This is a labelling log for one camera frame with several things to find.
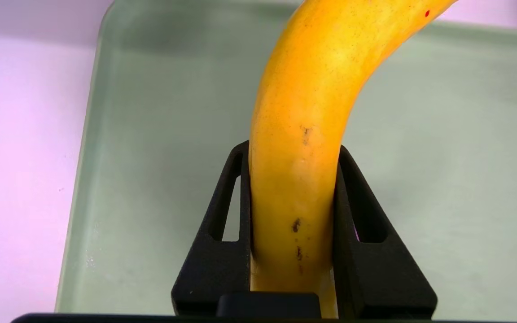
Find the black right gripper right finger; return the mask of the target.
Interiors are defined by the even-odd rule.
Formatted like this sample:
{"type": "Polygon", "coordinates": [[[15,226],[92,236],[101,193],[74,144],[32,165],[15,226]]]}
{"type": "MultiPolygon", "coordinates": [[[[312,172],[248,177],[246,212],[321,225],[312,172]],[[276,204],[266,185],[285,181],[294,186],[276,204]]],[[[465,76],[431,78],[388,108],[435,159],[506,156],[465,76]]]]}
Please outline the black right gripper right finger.
{"type": "Polygon", "coordinates": [[[437,295],[350,152],[339,152],[333,205],[339,319],[430,320],[437,295]]]}

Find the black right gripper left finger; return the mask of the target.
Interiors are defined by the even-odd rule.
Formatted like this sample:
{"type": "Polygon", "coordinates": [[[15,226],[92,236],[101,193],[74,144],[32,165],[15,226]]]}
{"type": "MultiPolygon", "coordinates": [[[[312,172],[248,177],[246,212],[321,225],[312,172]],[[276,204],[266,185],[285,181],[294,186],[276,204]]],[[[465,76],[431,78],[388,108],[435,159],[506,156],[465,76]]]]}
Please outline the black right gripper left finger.
{"type": "Polygon", "coordinates": [[[224,164],[171,290],[176,315],[213,317],[222,296],[250,290],[253,231],[248,152],[249,143],[244,141],[230,151],[224,164]],[[236,180],[240,180],[239,237],[223,241],[236,180]]]}

